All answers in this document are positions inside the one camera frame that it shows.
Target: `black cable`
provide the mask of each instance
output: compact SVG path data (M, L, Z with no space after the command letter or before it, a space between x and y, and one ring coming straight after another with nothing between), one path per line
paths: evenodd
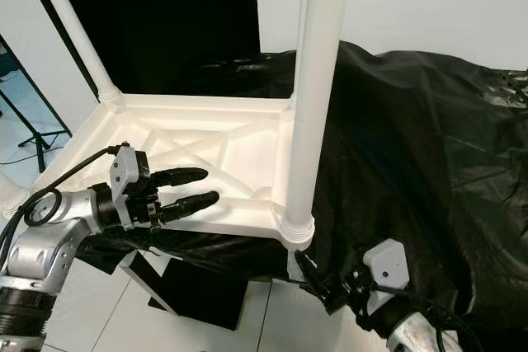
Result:
M436 344L438 345L438 350L440 352L446 352L446 347L444 346L444 337L442 336L442 330L440 327L436 328Z
M59 146L57 148L49 148L48 150L44 150L43 153L46 154L46 153L49 153L49 152L53 152L54 150L59 150L60 148L64 148L64 146ZM33 157L36 157L38 156L38 154L33 154L32 156L29 156L29 157L24 157L24 158L21 158L20 160L16 160L16 161L11 161L11 162L0 162L0 165L11 165L11 164L16 164L18 162L22 162L22 161L25 161L25 160L29 160L30 158L33 158Z
M423 303L427 307L432 307L432 308L436 309L438 312L441 312L443 315L445 315L446 320L447 320L447 323L446 323L445 327L450 327L452 325L456 325L455 326L456 330L462 331L468 336L468 339L473 344L473 347L475 348L475 350L477 350L478 352L483 352L484 351L484 348L482 347L482 344L480 344L479 339L477 338L477 336L475 335L475 333L471 329L471 327L469 327L465 323L465 321L461 317L459 317L457 314L455 314L454 312L452 312L451 310L449 310L449 309L447 309L445 307L442 307L437 302L432 301L432 300L430 300L428 298L424 298L420 294L417 294L417 293L409 292L407 290L402 290L402 289L388 288L386 286L381 286L379 284L372 285L372 289L373 290L378 290L380 292L391 293L391 294L394 294L396 296L405 297L405 298L408 298L408 299L411 299L411 300L415 300L415 301L418 301L420 303Z
M94 162L95 160L97 160L99 157L101 157L104 154L109 153L109 154L116 155L120 147L121 147L120 145L109 146L107 148L103 148L102 150L99 150L97 153L91 155L90 157L88 157L87 159L80 162L78 165L76 165L75 167L73 167L72 169L64 173L61 177L59 177L56 181L54 181L53 183L51 183L44 189L39 190L36 193L34 193L30 198L26 200L24 204L18 207L15 214L11 217L9 222L7 222L7 226L0 233L0 246L2 247L2 254L0 254L0 269L6 263L7 256L9 255L9 249L11 248L12 239L15 235L15 231L22 217L24 217L26 213L29 213L34 207L34 205L39 200L44 198L47 194L54 192L54 190L56 190L56 187L60 185L62 182L66 181L69 177L79 172L85 166ZM50 210L50 212L46 215L47 220L53 217L53 215L57 212L58 208L59 208L59 205L55 204L52 210ZM34 226L35 224L29 222L28 225Z
M33 209L35 208L35 206L40 202L40 201L36 201L34 204L30 205L30 207L27 209L26 213L24 214L25 224L27 224L30 227L39 227L42 224L47 223L48 220L50 220L51 218L53 218L53 216L57 213L57 210L59 210L60 204L63 202L63 195L60 194L60 191L58 191L57 189L52 189L51 192L55 196L55 202L53 206L51 207L51 209L49 210L48 214L46 214L41 220L37 220L37 221L33 220L33 218L31 217L31 213L33 212Z

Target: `tripod stand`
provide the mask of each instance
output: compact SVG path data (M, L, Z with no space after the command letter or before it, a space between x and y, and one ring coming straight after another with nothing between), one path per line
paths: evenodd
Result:
M37 157L37 161L39 163L39 172L40 173L44 172L44 170L46 169L46 165L45 165L45 161L44 161L44 150L48 150L50 148L50 146L47 144L47 142L44 140L43 137L44 136L57 136L57 135L60 135L60 134L68 134L68 135L70 135L69 131L67 131L66 129L63 129L63 130L60 130L60 131L40 133L39 131L37 131L33 127L33 125L30 124L30 122L27 120L27 118L24 117L24 115L20 111L18 111L18 109L15 107L15 105L13 105L13 103L9 100L9 98L7 98L7 96L2 92L2 90L0 90L0 96L7 103L7 105L13 109L13 111L18 116L20 121L33 134L33 136L31 136L31 138L26 139L24 142L19 143L18 147L21 148L21 147L25 146L26 144L28 144L29 142L34 143L35 146L36 146L36 157Z

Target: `black cloth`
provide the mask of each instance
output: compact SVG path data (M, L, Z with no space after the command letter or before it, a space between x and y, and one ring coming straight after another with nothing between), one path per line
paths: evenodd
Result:
M289 97L295 52L197 60L166 94ZM405 245L411 289L455 300L477 329L528 327L528 73L341 43L313 200L308 250L321 275L358 249ZM286 278L278 242L111 230L83 249L148 246L246 279Z

